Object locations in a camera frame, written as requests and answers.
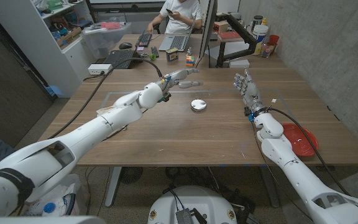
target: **wooden table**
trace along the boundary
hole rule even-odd
[[[137,42],[139,35],[125,35],[120,43]],[[141,53],[151,53],[159,47],[163,35],[154,35],[149,47]],[[188,47],[197,58],[201,34],[191,35]],[[166,53],[159,52],[154,61],[163,74],[186,68],[185,53],[167,62]],[[250,74],[268,106],[295,117],[318,139],[319,151],[328,165],[358,165],[358,141],[336,119],[318,95],[294,69],[287,68],[277,54],[269,58],[249,55]],[[128,125],[113,138],[101,142],[79,161],[79,166],[114,166],[106,206],[112,205],[122,166],[260,166],[264,164],[254,138],[251,123],[244,116],[244,103],[233,87],[234,75],[244,74],[238,68],[208,68],[208,55],[198,65],[199,73],[186,80],[204,81],[203,86],[189,89],[174,87],[172,97],[144,113],[143,118]],[[116,70],[107,77],[82,114],[62,132],[68,133],[96,116],[96,110],[111,106],[119,97],[158,80],[155,69],[141,63],[129,70]],[[48,127],[41,139],[47,139],[60,129],[82,107],[100,78],[85,81]],[[207,102],[204,112],[190,108],[192,100]],[[278,114],[281,123],[290,121]],[[316,156],[301,158],[309,166],[321,165]]]

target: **white t-shirt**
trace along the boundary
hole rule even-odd
[[[179,2],[178,0],[166,0],[162,6],[160,14],[163,17],[167,17],[167,9],[172,12],[178,11],[181,15],[186,16],[189,19],[202,19],[200,3],[198,0],[186,0]],[[174,20],[169,16],[169,22],[165,29],[166,34],[185,34],[190,31],[191,26],[188,26],[182,21]]]

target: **man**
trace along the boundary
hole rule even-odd
[[[200,2],[198,0],[166,0],[160,14],[147,26],[147,32],[153,32],[153,26],[162,22],[169,16],[166,34],[185,34],[191,32],[190,28],[195,18],[195,29],[201,28],[202,17]]]

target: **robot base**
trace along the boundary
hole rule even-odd
[[[202,216],[206,216],[207,223],[237,223],[236,216],[229,217],[229,214],[234,214],[231,204],[215,191],[200,186],[183,186],[173,189],[173,191],[185,208],[189,208],[189,210],[195,208]],[[177,203],[179,210],[182,210],[179,200]],[[152,212],[154,212],[155,218],[150,216]],[[147,223],[178,223],[176,212],[175,197],[171,192],[167,192],[152,205]],[[199,223],[196,217],[192,216],[191,218],[193,223]]]

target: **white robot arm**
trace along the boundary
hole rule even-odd
[[[246,115],[255,123],[262,152],[285,173],[306,205],[315,223],[358,223],[358,198],[330,189],[295,155],[283,126],[267,112],[260,93],[245,70],[244,77],[236,74],[234,86],[240,90],[246,104]]]
[[[113,108],[74,131],[28,145],[0,162],[0,217],[8,216],[25,201],[34,202],[51,191],[95,145],[123,126],[142,117],[141,108],[168,101],[175,85],[189,88],[202,82],[185,82],[196,69],[181,69],[149,83],[141,91],[119,98]]]

